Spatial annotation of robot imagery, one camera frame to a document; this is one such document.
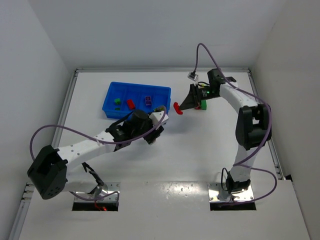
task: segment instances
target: red block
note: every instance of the red block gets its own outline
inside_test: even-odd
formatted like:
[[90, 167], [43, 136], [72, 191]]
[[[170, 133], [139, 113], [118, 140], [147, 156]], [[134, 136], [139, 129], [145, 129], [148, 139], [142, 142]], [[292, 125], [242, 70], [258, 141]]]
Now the red block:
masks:
[[126, 101], [126, 104], [128, 104], [128, 107], [129, 107], [130, 110], [136, 109], [136, 106], [135, 106], [134, 102], [131, 99], [128, 99]]

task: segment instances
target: white tabletop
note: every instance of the white tabletop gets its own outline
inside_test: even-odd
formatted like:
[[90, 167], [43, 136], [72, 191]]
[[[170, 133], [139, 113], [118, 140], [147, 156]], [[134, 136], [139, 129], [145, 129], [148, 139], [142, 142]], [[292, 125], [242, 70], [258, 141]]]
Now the white tabletop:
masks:
[[[64, 125], [94, 136], [114, 119], [102, 104], [110, 82], [171, 88], [169, 122], [149, 146], [137, 140], [118, 152], [88, 161], [105, 182], [121, 182], [118, 212], [71, 211], [73, 197], [64, 192], [42, 200], [33, 194], [20, 240], [57, 239], [308, 239], [290, 181], [280, 181], [256, 211], [210, 211], [207, 182], [219, 181], [236, 156], [237, 114], [222, 98], [207, 101], [207, 110], [175, 113], [189, 91], [187, 72], [80, 72]], [[226, 72], [239, 87], [252, 91], [246, 72]], [[207, 81], [206, 72], [200, 80]], [[60, 146], [82, 137], [63, 131]], [[266, 145], [255, 167], [275, 173]], [[273, 178], [251, 173], [255, 197], [273, 187]]]

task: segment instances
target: blue tray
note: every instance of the blue tray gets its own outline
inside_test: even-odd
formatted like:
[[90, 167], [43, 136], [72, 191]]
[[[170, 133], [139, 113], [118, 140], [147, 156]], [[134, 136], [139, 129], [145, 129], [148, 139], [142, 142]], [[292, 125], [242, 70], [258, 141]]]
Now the blue tray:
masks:
[[[146, 105], [145, 97], [147, 96], [151, 97], [151, 105]], [[135, 109], [150, 113], [155, 108], [164, 105], [168, 113], [171, 101], [170, 96], [170, 87], [113, 81], [110, 83], [102, 110], [107, 118], [120, 119], [131, 112], [127, 104], [127, 100], [131, 99]], [[117, 105], [115, 99], [120, 99], [121, 104]]]

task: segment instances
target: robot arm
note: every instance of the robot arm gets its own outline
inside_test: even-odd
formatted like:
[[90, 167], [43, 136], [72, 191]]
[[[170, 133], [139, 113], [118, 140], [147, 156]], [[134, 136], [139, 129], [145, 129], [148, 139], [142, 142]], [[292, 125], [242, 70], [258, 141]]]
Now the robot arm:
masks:
[[201, 107], [202, 100], [222, 97], [238, 113], [235, 129], [235, 136], [238, 142], [238, 151], [233, 167], [228, 172], [226, 187], [229, 193], [241, 192], [248, 189], [250, 185], [251, 167], [254, 165], [256, 156], [251, 157], [239, 165], [243, 159], [253, 153], [262, 142], [268, 128], [269, 115], [267, 108], [263, 104], [257, 103], [246, 94], [237, 91], [237, 81], [233, 77], [227, 77], [236, 87], [230, 86], [223, 77], [220, 76], [218, 69], [210, 70], [207, 75], [209, 84], [199, 86], [198, 76], [189, 74], [189, 78], [195, 80], [195, 84], [190, 85], [190, 90], [180, 105], [180, 110]]
[[[96, 135], [96, 141], [87, 139], [56, 149], [51, 145], [43, 147], [27, 174], [43, 199], [51, 199], [66, 191], [79, 191], [96, 196], [101, 192], [104, 182], [86, 162], [127, 147], [132, 139], [141, 135], [144, 135], [143, 138], [149, 145], [153, 144], [164, 130], [162, 125], [168, 119], [163, 110], [147, 114], [137, 109]], [[72, 171], [81, 164], [84, 168], [82, 173]]]

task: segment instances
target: green block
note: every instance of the green block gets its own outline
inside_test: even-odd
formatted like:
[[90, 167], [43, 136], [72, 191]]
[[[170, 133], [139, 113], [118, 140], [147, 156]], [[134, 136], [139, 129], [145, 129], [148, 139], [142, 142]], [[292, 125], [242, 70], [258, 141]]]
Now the green block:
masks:
[[201, 100], [201, 109], [207, 110], [207, 101], [206, 100]]
[[114, 100], [114, 103], [117, 104], [117, 105], [120, 105], [120, 104], [121, 104], [120, 98], [116, 98], [116, 99]]

